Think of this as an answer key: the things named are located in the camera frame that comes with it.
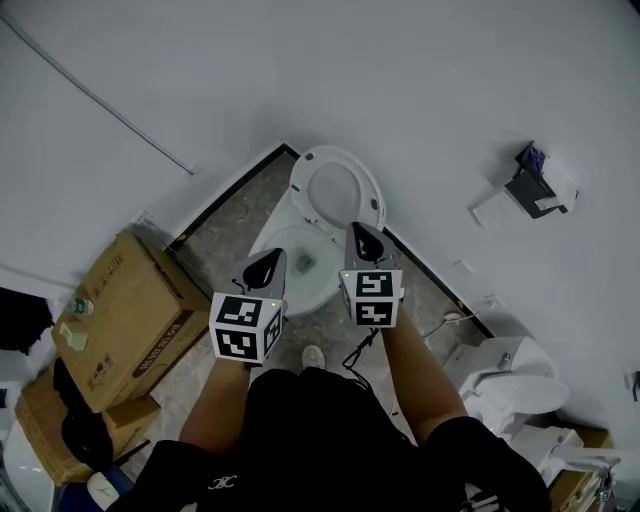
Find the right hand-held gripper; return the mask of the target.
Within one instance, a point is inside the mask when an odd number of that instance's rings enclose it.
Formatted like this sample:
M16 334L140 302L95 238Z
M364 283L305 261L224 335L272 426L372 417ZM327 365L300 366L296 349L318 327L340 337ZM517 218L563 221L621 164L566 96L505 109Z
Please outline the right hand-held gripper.
M352 222L346 232L344 267L339 273L343 301L359 327L395 327L404 299L403 271L387 255L383 234L366 223Z

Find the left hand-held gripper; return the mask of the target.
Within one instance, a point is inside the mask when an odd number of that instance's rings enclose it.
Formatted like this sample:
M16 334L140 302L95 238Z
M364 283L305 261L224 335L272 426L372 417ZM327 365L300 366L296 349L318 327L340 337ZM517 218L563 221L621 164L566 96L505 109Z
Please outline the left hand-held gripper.
M283 333L287 254L272 248L232 269L230 293L215 292L209 329L218 358L263 363Z

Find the white toilet lid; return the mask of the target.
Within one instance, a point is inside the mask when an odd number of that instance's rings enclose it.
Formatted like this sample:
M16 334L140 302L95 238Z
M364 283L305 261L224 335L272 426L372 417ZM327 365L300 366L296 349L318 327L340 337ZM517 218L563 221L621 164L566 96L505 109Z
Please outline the white toilet lid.
M341 163L325 163L311 177L310 204L327 222L346 229L360 211L361 191L356 176Z

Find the person's left forearm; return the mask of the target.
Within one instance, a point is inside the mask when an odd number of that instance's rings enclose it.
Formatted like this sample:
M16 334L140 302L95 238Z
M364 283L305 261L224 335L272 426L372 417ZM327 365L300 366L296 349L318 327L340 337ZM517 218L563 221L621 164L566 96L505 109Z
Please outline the person's left forearm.
M216 456L231 453L242 433L249 385L243 362L217 359L179 441Z

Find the person's right forearm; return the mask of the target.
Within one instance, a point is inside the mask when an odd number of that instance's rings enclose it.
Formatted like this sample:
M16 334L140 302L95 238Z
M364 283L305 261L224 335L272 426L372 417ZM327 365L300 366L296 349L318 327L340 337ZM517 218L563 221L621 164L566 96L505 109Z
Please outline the person's right forearm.
M398 404L422 446L439 425L465 417L466 408L403 308L396 326L383 330L382 337Z

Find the white toilet bowl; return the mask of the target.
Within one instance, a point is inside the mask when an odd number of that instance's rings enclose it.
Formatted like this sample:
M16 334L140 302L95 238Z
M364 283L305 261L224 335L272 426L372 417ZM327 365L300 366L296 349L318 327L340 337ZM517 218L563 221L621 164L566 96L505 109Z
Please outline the white toilet bowl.
M285 193L255 239L251 255L273 248L287 254L286 316L304 316L331 300L344 268L346 232L320 221L311 223Z

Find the black toilet paper holder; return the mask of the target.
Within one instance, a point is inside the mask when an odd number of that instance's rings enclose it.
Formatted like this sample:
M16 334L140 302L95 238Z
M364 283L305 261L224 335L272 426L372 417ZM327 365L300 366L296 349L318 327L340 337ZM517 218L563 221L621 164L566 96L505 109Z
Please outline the black toilet paper holder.
M550 184L550 158L530 141L516 156L517 169L505 185L508 193L532 218L539 219L554 210L569 210Z

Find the plastic wrapped white toilet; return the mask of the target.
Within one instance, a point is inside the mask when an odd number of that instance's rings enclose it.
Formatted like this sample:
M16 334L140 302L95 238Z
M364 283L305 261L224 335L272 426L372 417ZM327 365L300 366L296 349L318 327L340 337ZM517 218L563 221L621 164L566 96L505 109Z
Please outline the plastic wrapped white toilet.
M536 468L550 487L561 471L607 473L622 458L617 450L587 448L573 429L524 425L510 447Z

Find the hanging white paper sheet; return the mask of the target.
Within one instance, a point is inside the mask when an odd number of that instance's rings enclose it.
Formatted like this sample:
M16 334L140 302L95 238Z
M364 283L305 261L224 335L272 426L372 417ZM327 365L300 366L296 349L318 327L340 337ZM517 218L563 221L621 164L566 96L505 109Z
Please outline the hanging white paper sheet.
M476 200L469 207L469 211L480 227L495 231L512 220L518 212L518 207L507 189L502 186L492 189Z

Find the large printed cardboard box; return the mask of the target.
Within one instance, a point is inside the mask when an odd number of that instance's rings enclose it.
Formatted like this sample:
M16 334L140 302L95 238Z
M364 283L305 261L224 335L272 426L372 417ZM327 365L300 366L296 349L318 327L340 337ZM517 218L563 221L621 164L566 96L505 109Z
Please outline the large printed cardboard box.
M86 404L102 412L148 393L208 330L211 302L168 254L121 231L74 293L92 315L61 313L52 338ZM79 321L89 338L74 351L59 334Z

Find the person's black clothing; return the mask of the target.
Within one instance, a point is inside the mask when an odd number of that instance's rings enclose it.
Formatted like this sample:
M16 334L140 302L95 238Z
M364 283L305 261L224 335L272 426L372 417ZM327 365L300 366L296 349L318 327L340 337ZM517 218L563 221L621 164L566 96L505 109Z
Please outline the person's black clothing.
M551 512L538 471L470 417L411 443L359 382L270 370L239 444L213 456L157 443L108 512Z

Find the small pale green box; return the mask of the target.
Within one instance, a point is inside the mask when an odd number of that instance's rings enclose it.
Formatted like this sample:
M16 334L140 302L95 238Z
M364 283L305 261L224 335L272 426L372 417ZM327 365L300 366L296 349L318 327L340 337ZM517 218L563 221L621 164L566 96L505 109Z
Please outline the small pale green box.
M83 351L86 348L89 334L81 322L62 322L59 327L59 334L74 351Z

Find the black cloth bag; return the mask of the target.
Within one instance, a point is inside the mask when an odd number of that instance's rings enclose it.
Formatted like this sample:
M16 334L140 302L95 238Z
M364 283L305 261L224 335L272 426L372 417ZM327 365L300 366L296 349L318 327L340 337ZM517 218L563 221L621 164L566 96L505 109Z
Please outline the black cloth bag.
M94 413L86 404L60 357L53 365L53 387L67 409L61 425L65 445L93 471L107 471L112 466L114 450L106 423L100 413Z

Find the dark hanging garment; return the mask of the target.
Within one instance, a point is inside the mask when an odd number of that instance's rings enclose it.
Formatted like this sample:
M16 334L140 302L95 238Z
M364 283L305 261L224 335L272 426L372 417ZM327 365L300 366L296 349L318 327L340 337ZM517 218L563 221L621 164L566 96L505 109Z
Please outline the dark hanging garment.
M0 350L28 355L42 333L53 325L44 298L0 287Z

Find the blue chair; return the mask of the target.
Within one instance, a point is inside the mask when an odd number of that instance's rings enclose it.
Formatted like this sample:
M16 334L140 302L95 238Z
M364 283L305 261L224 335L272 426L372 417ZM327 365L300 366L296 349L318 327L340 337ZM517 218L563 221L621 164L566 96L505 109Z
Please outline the blue chair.
M133 488L133 482L122 471L121 466L149 444L150 441L145 440L119 457L105 473L101 472L114 485L120 493L120 497ZM89 496L87 481L84 483L65 484L58 493L58 497L54 500L52 512L102 512Z

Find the white cap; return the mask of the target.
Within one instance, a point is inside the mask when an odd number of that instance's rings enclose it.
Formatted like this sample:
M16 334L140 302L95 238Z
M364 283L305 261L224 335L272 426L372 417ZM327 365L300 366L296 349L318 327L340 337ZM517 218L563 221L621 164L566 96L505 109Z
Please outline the white cap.
M102 512L106 512L120 497L114 485L101 472L94 473L86 485L90 498Z

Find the plain cardboard box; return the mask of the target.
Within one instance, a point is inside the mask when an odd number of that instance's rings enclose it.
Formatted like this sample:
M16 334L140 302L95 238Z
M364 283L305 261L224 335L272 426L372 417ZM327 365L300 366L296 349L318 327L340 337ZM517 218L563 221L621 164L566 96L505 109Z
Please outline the plain cardboard box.
M26 439L55 485L89 478L89 466L80 462L63 441L61 429L67 408L54 390L51 372L42 374L22 390L15 412ZM160 412L160 406L149 394L103 411L113 457L117 459L137 446Z

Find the white ceramic fixture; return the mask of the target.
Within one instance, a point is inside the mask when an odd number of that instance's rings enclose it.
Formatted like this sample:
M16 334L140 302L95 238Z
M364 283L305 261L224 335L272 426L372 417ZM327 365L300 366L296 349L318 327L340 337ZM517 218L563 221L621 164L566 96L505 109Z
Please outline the white ceramic fixture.
M9 429L2 459L10 484L31 512L52 512L54 483L17 420Z

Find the brown cardboard carton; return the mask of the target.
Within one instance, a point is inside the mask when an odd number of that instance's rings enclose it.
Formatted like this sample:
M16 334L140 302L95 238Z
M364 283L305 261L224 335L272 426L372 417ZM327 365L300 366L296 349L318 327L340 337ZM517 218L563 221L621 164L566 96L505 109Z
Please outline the brown cardboard carton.
M565 423L581 438L585 448L612 448L611 436L606 429ZM561 470L549 487L552 512L580 512L588 507L587 498L595 492L595 478L592 474Z

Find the thin wall conduit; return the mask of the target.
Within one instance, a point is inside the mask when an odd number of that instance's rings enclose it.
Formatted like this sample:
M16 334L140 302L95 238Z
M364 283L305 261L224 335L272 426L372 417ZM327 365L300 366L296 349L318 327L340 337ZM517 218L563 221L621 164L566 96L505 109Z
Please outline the thin wall conduit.
M63 66L54 56L45 50L28 32L11 16L5 8L0 7L0 22L2 22L22 43L24 43L31 51L33 51L40 59L49 65L59 76L66 82L83 94L86 98L100 107L108 115L114 118L129 132L133 133L148 146L160 153L170 162L179 167L189 176L194 176L195 172L184 163L174 153L166 149L163 145L154 140L144 130L139 128L135 123L130 121L125 115L114 108L109 102L96 94L87 87L82 81L76 78L65 66Z

